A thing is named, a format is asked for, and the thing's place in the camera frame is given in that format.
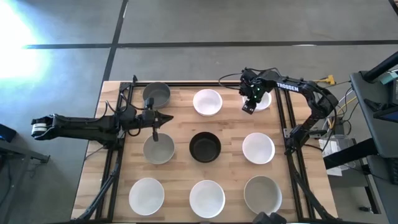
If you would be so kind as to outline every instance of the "table leg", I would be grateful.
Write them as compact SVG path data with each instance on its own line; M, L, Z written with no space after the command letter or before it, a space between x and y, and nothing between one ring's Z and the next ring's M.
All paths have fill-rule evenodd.
M340 152L326 156L323 158L323 161L325 162L326 169L331 169L357 159L362 159L366 156L377 154L378 152L373 138L369 138Z

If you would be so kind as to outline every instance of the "gray bowl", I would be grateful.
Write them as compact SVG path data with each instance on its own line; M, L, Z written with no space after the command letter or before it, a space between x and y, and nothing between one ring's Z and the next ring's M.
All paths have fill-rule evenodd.
M158 134L159 141L155 142L152 135L144 143L144 157L151 164L163 164L174 155L173 139L163 133Z
M168 105L170 101L170 88L161 82L154 82L147 85L142 93L144 100L152 97L154 99L154 109L160 109Z

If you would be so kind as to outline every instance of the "wooden tabletop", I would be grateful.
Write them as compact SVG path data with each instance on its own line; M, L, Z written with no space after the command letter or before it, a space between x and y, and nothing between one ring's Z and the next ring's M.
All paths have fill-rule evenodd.
M119 84L120 82L104 82L96 117L100 117L104 113L106 100L111 103L111 106L116 106ZM277 182L283 196L278 213L288 221L297 221L274 91L271 92L270 107L250 115L241 110L243 102L237 91L212 87L223 98L223 107L216 115L203 117L193 108L192 99L197 91L204 88L207 87L171 87L170 104L159 110L161 113L174 116L173 120L159 129L160 133L168 134L175 142L175 154L167 163L153 165L144 159L142 147L145 140L152 136L152 129L143 129L137 137L127 136L113 221L252 222L256 214L246 206L243 188L246 182L255 175L265 175ZM134 89L132 101L134 105L142 105L142 91L141 87ZM305 98L293 93L292 103L297 123L303 123L310 114ZM285 117L289 124L287 109L285 109ZM194 160L188 148L191 138L202 131L215 134L222 144L220 156L207 164ZM268 135L275 144L273 160L264 165L252 164L243 156L243 139L248 134L255 132ZM99 147L101 147L99 143L90 142L87 153L89 154ZM328 212L336 217L335 203L321 152L305 147L303 156L311 190ZM106 150L101 150L85 161L72 218L81 215L98 193L105 158ZM129 206L128 199L132 185L144 177L157 179L165 189L165 201L162 207L148 217L134 213ZM223 211L209 220L197 216L189 204L190 190L201 180L214 180L222 186L225 192L226 203ZM306 212L303 194L301 194L301 198L303 209ZM105 200L103 216L108 211L108 199L109 194Z

